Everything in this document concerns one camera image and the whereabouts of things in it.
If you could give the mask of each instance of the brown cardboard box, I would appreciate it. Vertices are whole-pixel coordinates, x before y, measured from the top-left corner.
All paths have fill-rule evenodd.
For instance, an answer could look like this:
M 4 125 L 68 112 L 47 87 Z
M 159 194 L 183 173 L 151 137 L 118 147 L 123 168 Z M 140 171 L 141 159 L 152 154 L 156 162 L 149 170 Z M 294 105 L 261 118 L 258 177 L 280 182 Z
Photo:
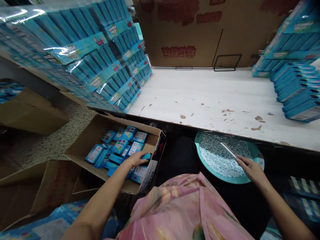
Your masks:
M 238 67 L 251 67 L 298 0 L 133 3 L 152 66 L 234 67 L 239 61 Z
M 80 171 L 81 168 L 71 161 L 50 160 L 1 179 L 0 231 L 66 203 Z
M 120 127 L 126 128 L 128 125 L 149 133 L 143 151 L 153 153 L 141 185 L 127 179 L 122 186 L 122 191 L 129 194 L 137 194 L 151 183 L 157 164 L 161 159 L 166 143 L 166 136 L 160 129 L 122 118 L 95 115 L 88 126 L 64 154 L 73 162 L 106 181 L 109 178 L 107 175 L 108 170 L 105 168 L 94 168 L 91 163 L 85 161 L 85 157 L 95 144 L 101 143 L 101 138 L 109 129 L 117 131 Z
M 28 88 L 0 105 L 0 125 L 7 127 L 48 135 L 68 121 L 64 112 Z

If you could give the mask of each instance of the gold bracelet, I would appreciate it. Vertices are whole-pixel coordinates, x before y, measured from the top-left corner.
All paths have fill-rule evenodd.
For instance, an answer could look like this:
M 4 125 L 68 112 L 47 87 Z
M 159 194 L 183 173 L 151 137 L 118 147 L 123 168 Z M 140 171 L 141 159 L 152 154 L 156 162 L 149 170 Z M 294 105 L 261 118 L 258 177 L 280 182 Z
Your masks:
M 133 163 L 129 160 L 129 159 L 126 159 L 129 163 L 131 163 L 132 167 L 134 167 Z

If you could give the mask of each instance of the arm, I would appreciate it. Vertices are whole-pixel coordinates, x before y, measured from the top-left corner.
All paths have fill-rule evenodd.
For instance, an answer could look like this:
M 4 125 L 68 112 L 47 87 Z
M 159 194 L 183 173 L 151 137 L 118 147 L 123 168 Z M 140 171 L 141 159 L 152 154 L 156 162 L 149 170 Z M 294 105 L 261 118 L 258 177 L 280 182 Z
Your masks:
M 264 195 L 283 239 L 317 239 L 273 188 L 258 163 L 240 155 L 236 162 Z
M 147 162 L 141 159 L 145 152 L 136 152 L 124 161 L 96 192 L 83 208 L 79 216 L 64 234 L 62 240 L 98 240 L 109 218 L 124 180 L 133 166 Z

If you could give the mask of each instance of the white table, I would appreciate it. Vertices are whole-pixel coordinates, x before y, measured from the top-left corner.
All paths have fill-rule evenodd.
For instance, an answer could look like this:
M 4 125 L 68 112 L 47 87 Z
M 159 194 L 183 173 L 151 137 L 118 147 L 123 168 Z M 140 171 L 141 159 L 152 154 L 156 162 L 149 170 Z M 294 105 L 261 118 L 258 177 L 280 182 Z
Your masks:
M 250 70 L 152 68 L 128 114 L 320 152 L 320 120 L 288 120 L 273 83 Z

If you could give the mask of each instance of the teal bowl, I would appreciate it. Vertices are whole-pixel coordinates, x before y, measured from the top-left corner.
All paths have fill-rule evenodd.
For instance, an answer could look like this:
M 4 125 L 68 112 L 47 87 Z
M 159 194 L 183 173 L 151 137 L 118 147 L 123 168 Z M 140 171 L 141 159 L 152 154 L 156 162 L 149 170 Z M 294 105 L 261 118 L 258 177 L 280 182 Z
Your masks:
M 194 143 L 196 144 L 197 152 L 198 152 L 198 155 L 199 155 L 199 158 L 200 158 L 202 164 L 206 167 L 206 169 L 208 169 L 209 172 L 211 172 L 217 178 L 219 178 L 225 182 L 228 182 L 228 183 L 244 184 L 244 183 L 251 182 L 246 174 L 243 174 L 240 177 L 230 178 L 230 177 L 222 176 L 221 174 L 217 173 L 212 168 L 210 168 L 210 166 L 202 158 L 202 155 L 200 152 L 200 140 L 201 140 L 202 136 L 203 136 L 203 132 L 198 132 L 196 135 L 196 138 L 194 140 Z M 250 142 L 247 142 L 247 144 L 248 144 L 249 150 L 251 152 L 251 156 L 253 157 L 252 160 L 259 163 L 260 166 L 262 167 L 262 169 L 264 170 L 264 158 L 263 158 L 263 155 L 261 154 L 261 152 L 259 151 L 257 145 L 255 145 L 254 143 L 250 143 Z

